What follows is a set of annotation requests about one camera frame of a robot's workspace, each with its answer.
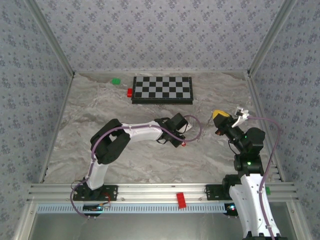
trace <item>wall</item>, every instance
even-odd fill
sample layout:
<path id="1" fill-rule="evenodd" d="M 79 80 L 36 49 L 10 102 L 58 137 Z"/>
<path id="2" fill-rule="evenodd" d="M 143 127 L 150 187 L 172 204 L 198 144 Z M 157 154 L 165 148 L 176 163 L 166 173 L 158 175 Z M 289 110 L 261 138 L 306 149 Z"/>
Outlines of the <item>wall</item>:
<path id="1" fill-rule="evenodd" d="M 75 71 L 247 69 L 283 0 L 38 0 Z"/>
<path id="2" fill-rule="evenodd" d="M 0 1 L 0 239 L 36 183 L 69 78 L 21 0 Z"/>
<path id="3" fill-rule="evenodd" d="M 254 76 L 266 115 L 281 124 L 281 164 L 314 239 L 320 239 L 319 46 L 319 0 L 299 0 Z"/>

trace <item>green block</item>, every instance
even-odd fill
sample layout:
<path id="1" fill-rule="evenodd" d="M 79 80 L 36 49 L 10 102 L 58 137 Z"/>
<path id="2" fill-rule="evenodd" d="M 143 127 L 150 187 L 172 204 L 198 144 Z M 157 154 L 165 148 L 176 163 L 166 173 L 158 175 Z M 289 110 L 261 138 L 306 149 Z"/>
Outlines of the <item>green block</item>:
<path id="1" fill-rule="evenodd" d="M 120 78 L 113 78 L 112 81 L 111 81 L 111 83 L 112 83 L 113 85 L 119 85 L 120 82 L 121 82 Z"/>
<path id="2" fill-rule="evenodd" d="M 271 195 L 271 191 L 270 191 L 270 188 L 268 186 L 265 187 L 265 193 L 267 195 Z"/>

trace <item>yellow object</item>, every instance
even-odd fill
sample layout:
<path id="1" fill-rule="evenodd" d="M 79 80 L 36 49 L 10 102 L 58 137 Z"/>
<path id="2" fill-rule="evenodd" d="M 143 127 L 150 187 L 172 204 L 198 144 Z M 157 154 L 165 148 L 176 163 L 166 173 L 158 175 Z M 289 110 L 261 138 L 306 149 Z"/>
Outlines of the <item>yellow object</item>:
<path id="1" fill-rule="evenodd" d="M 224 117 L 230 117 L 230 114 L 226 113 L 225 111 L 221 111 L 221 110 L 214 110 L 213 114 L 212 114 L 212 119 L 215 119 L 215 117 L 220 114 Z"/>

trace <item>black mounting bracket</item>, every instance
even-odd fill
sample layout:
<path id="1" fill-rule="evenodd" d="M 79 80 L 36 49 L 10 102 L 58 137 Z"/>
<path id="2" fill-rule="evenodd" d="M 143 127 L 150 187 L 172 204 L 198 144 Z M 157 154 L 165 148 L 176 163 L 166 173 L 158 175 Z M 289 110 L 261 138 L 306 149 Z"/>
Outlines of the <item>black mounting bracket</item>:
<path id="1" fill-rule="evenodd" d="M 117 185 L 103 185 L 91 190 L 86 183 L 76 188 L 73 194 L 73 201 L 116 201 L 118 196 Z"/>
<path id="2" fill-rule="evenodd" d="M 208 201 L 214 200 L 232 200 L 229 194 L 226 194 L 222 184 L 208 184 L 205 185 L 206 199 Z"/>

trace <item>wire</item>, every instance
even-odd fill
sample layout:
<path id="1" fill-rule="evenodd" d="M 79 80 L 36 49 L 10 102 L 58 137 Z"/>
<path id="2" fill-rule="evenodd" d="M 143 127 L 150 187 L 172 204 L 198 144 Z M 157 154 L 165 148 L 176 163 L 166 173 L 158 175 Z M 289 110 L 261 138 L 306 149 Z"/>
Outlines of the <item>wire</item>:
<path id="1" fill-rule="evenodd" d="M 267 213 L 266 213 L 266 210 L 265 210 L 265 206 L 264 206 L 264 202 L 263 202 L 263 196 L 262 196 L 262 188 L 263 188 L 263 186 L 264 186 L 264 184 L 266 182 L 266 179 L 267 179 L 267 176 L 268 176 L 268 172 L 269 172 L 269 169 L 270 169 L 270 166 L 271 166 L 271 160 L 272 160 L 272 157 L 273 157 L 273 155 L 274 155 L 274 153 L 276 151 L 277 145 L 279 143 L 279 139 L 280 139 L 280 135 L 281 135 L 281 128 L 280 128 L 280 125 L 276 121 L 274 121 L 274 120 L 272 120 L 270 118 L 248 116 L 248 119 L 269 121 L 271 123 L 274 123 L 276 125 L 277 129 L 278 129 L 276 141 L 275 141 L 274 146 L 272 148 L 272 151 L 271 151 L 271 154 L 270 154 L 270 158 L 269 158 L 268 164 L 266 166 L 266 169 L 265 169 L 265 172 L 264 172 L 264 175 L 262 177 L 262 180 L 261 180 L 261 183 L 260 183 L 260 187 L 259 187 L 259 201 L 260 201 L 262 215 L 263 215 L 263 218 L 264 218 L 264 221 L 265 221 L 266 225 L 268 226 L 268 230 L 269 230 L 271 239 L 275 240 L 275 236 L 274 236 L 274 233 L 272 232 L 272 229 L 270 227 L 270 223 L 269 223 L 269 220 L 268 220 L 268 217 L 267 217 Z"/>
<path id="2" fill-rule="evenodd" d="M 161 129 L 162 131 L 166 132 L 167 134 L 169 134 L 171 137 L 173 137 L 174 139 L 178 140 L 178 141 L 181 141 L 181 142 L 185 142 L 185 143 L 189 143 L 189 142 L 193 142 L 195 140 L 197 140 L 201 133 L 202 133 L 202 126 L 201 126 L 201 122 L 198 118 L 196 118 L 195 116 L 193 115 L 185 115 L 184 118 L 193 118 L 196 120 L 196 122 L 198 123 L 199 125 L 199 133 L 197 134 L 197 136 L 195 136 L 194 138 L 192 139 L 182 139 L 182 138 L 179 138 L 177 136 L 175 136 L 174 134 L 172 134 L 171 132 L 169 132 L 167 129 L 165 129 L 164 127 L 161 127 L 159 125 L 150 125 L 150 124 L 146 124 L 146 125 L 140 125 L 140 126 L 132 126 L 132 127 L 129 127 L 129 126 L 118 126 L 118 127 L 115 127 L 115 128 L 112 128 L 110 129 L 109 131 L 107 131 L 106 133 L 104 133 L 96 142 L 95 144 L 93 145 L 93 148 L 91 150 L 91 164 L 90 164 L 90 168 L 89 168 L 89 172 L 88 172 L 88 175 L 87 175 L 87 178 L 84 179 L 83 181 L 79 182 L 73 189 L 72 191 L 70 192 L 70 202 L 71 202 L 71 205 L 73 207 L 73 209 L 82 217 L 86 218 L 86 219 L 95 219 L 94 216 L 86 216 L 84 213 L 80 212 L 74 201 L 73 201 L 73 194 L 75 193 L 76 189 L 85 184 L 90 176 L 91 176 L 91 173 L 93 171 L 93 167 L 94 167 L 94 164 L 95 164 L 95 161 L 96 161 L 96 158 L 95 158 L 95 152 L 96 152 L 96 149 L 97 149 L 97 146 L 99 145 L 99 143 L 106 137 L 108 136 L 110 133 L 114 132 L 114 131 L 117 131 L 117 130 L 121 130 L 121 129 L 141 129 L 141 128 L 157 128 L 157 129 Z"/>
<path id="3" fill-rule="evenodd" d="M 70 185 L 70 188 L 71 188 L 71 189 L 73 189 L 73 188 L 72 188 L 72 184 L 74 184 L 75 182 L 81 182 L 81 180 L 74 180 L 74 181 L 71 183 L 71 185 Z"/>
<path id="4" fill-rule="evenodd" d="M 229 145 L 229 148 L 231 149 L 231 151 L 235 154 L 235 155 L 238 155 L 238 153 L 236 153 L 230 146 L 230 140 L 228 140 L 228 145 Z"/>
<path id="5" fill-rule="evenodd" d="M 109 193 L 103 192 L 102 194 L 108 197 L 108 201 L 104 202 L 102 205 L 109 204 L 109 208 L 110 208 L 111 207 L 111 197 L 110 197 Z"/>

